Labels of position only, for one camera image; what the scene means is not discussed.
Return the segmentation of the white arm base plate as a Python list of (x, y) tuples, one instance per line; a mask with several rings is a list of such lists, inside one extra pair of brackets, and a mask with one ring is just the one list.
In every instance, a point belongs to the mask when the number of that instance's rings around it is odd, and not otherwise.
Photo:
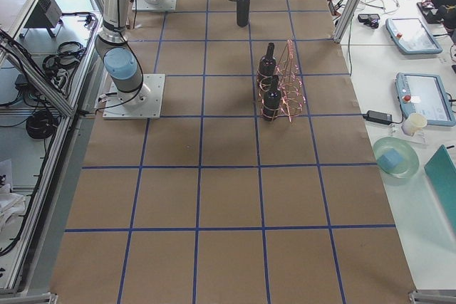
[(166, 12), (175, 11), (177, 0), (133, 0), (133, 11)]
[(140, 92), (119, 93), (113, 81), (110, 82), (109, 93), (102, 107), (103, 118), (117, 119), (158, 119), (161, 114), (162, 98), (165, 88), (165, 74), (144, 74)]

